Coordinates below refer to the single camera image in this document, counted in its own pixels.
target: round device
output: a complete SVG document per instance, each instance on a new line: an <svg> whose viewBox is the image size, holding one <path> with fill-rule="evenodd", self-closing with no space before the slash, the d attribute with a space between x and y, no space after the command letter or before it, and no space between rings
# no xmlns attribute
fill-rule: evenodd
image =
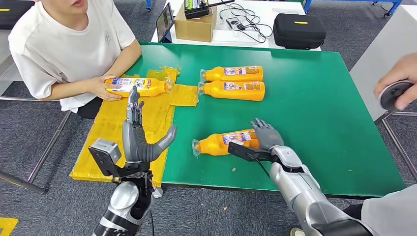
<svg viewBox="0 0 417 236"><path fill-rule="evenodd" d="M386 87L378 96L381 107L386 110L394 110L397 99L413 85L413 82L409 80L401 80Z"/></svg>

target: human hand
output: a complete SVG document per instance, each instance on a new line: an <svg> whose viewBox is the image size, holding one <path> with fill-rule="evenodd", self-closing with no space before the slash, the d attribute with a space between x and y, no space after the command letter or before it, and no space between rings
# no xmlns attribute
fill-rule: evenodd
<svg viewBox="0 0 417 236"><path fill-rule="evenodd" d="M86 80L87 90L94 93L97 97L106 101L118 101L121 99L120 95L108 92L106 89L119 89L120 85L107 84L107 79L113 79L115 76L99 76Z"/></svg>
<svg viewBox="0 0 417 236"><path fill-rule="evenodd" d="M255 118L255 122L251 121L250 123L255 130L260 149L269 150L273 146L284 145L281 135L270 124L258 118Z"/></svg>
<svg viewBox="0 0 417 236"><path fill-rule="evenodd" d="M403 56L394 67L382 77L375 85L374 94L378 97L379 93L387 86L408 79L415 85L405 91L397 101L395 107L404 110L412 101L417 99L417 53Z"/></svg>

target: wire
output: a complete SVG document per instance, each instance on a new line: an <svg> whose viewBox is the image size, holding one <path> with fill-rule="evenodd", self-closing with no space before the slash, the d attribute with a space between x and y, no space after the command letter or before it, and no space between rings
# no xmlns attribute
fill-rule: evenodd
<svg viewBox="0 0 417 236"><path fill-rule="evenodd" d="M149 213L150 213L150 224L152 225L152 236L155 236L155 228L153 227L152 211L149 211Z"/></svg>
<svg viewBox="0 0 417 236"><path fill-rule="evenodd" d="M250 154L250 153L247 153L246 155L248 155L250 158L252 158L252 159L254 159L256 162L258 162L258 164L261 166L261 168L262 168L262 170L264 170L264 172L265 172L265 174L267 174L267 176L268 176L268 178L270 178L269 177L269 173L268 173L268 171L265 169L265 167L262 165L262 163L257 159L257 158L255 158L252 154Z"/></svg>
<svg viewBox="0 0 417 236"><path fill-rule="evenodd" d="M258 43L265 43L267 41L267 38L272 36L272 34L273 34L272 28L269 25L261 24L260 23L261 18L259 16L257 16L254 11L252 11L250 9L245 9L240 4L237 4L237 3L231 3L231 4L225 4L225 5L229 8L223 9L219 12L220 19L223 20L223 16L222 16L223 11L229 11L234 17L226 18L225 21L227 21L229 19L233 19L233 18L237 18L239 20L238 23L235 23L232 26L233 32L235 32L235 31L242 32L246 36L250 37L251 39L255 40ZM259 37L261 38L261 40L258 40L256 38L250 36L248 33L246 33L243 30L237 29L238 24L242 24L245 29L252 28L255 32L257 32L259 34ZM261 32L261 29L259 28L259 26L268 27L269 30L270 30L270 34L268 34L268 35L263 34Z"/></svg>

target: yellow tape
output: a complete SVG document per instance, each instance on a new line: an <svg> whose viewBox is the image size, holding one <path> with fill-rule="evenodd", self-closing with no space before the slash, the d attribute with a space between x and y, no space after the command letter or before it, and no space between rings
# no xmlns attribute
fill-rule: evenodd
<svg viewBox="0 0 417 236"><path fill-rule="evenodd" d="M178 71L172 67L163 67L162 70L149 70L147 78L167 78L175 83ZM148 143L156 143L162 138L172 124L174 116L174 106L196 106L197 87L174 85L172 93L163 93L156 97L141 97L139 101L145 102L142 110L143 127ZM94 124L87 136L83 149L74 165L69 176L76 180L104 181L110 182L111 177L104 176L90 152L88 147L98 138L103 138L116 142L121 151L121 158L116 163L122 167L125 163L123 143L121 137L122 123L126 119L127 98L120 101L104 101L100 111L94 120ZM165 150L159 158L152 162L150 168L153 173L153 183L161 185L162 175L168 150Z"/></svg>
<svg viewBox="0 0 417 236"><path fill-rule="evenodd" d="M0 236L9 236L14 227L16 227L17 222L17 219L0 217Z"/></svg>

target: gray carpet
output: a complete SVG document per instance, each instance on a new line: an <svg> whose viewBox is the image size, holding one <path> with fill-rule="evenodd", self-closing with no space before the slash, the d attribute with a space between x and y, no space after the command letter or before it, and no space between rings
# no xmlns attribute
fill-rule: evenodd
<svg viewBox="0 0 417 236"><path fill-rule="evenodd" d="M153 0L151 12L146 11L144 0L115 2L138 40L149 41L164 1ZM386 23L383 13L380 6L369 2L314 1L310 8L310 14L320 16L328 29L322 49L340 52L349 69ZM14 82L4 95L29 93L23 83ZM417 111L417 105L408 109ZM0 169L27 177L64 114L57 103L0 101L0 111ZM417 118L391 117L389 122L417 165L416 145L412 141L417 140ZM68 177L91 125L92 121L71 115L35 181L48 187L48 194L35 195L0 181L0 216L19 219L12 236L91 234L115 188L110 183L74 181ZM381 125L378 129L404 181L414 183L386 131ZM279 194L176 187L165 187L164 191L152 211L157 236L285 236L291 226L297 225ZM331 201L340 208L357 202ZM137 235L150 233L148 219Z"/></svg>

